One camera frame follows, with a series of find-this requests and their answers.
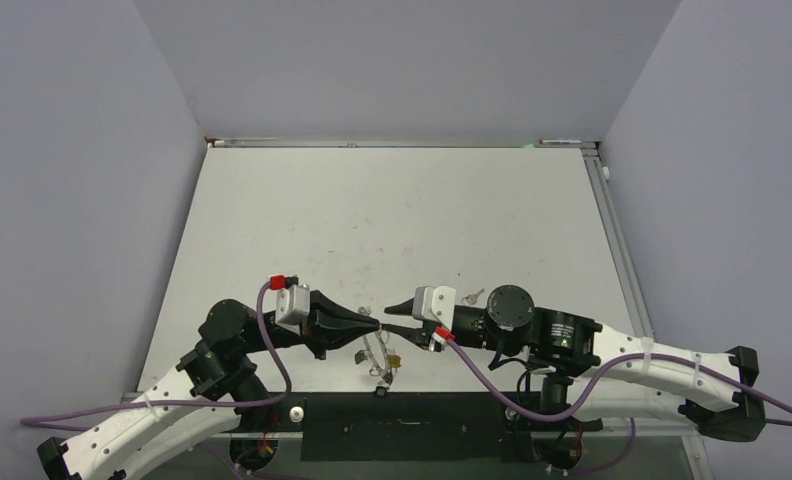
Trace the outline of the large metal keyring with rings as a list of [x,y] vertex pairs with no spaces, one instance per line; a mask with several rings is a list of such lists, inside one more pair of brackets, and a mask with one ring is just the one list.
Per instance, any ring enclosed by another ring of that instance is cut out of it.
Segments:
[[388,396],[401,368],[401,357],[388,347],[390,333],[380,327],[371,335],[361,337],[363,348],[354,354],[356,365],[368,363],[368,374],[377,379],[376,398]]

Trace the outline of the silver key with small ring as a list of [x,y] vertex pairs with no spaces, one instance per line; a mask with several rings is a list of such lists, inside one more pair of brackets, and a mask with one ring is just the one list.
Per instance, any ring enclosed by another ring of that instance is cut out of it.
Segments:
[[474,293],[467,294],[461,298],[461,303],[468,306],[476,305],[484,292],[484,289],[479,289]]

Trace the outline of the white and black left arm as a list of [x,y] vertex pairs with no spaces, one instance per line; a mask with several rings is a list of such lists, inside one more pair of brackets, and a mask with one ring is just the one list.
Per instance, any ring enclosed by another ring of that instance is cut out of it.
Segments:
[[215,433],[264,426],[294,392],[281,350],[323,360],[380,328],[295,277],[273,277],[252,306],[214,304],[195,346],[140,397],[21,423],[71,432],[37,448],[49,479],[135,479]]

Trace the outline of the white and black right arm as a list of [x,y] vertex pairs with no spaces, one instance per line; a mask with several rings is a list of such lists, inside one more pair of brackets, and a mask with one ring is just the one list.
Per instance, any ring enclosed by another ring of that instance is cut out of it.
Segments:
[[384,310],[410,316],[417,328],[385,330],[441,352],[455,348],[493,352],[496,370],[521,352],[526,374],[542,376],[534,400],[513,400],[470,360],[465,363],[515,419],[547,429],[573,428],[605,418],[650,418],[695,426],[703,436],[752,442],[766,425],[764,404],[751,394],[759,374],[755,350],[699,353],[633,337],[593,319],[539,308],[515,285],[492,290],[485,307],[460,305],[454,289],[417,288],[412,299]]

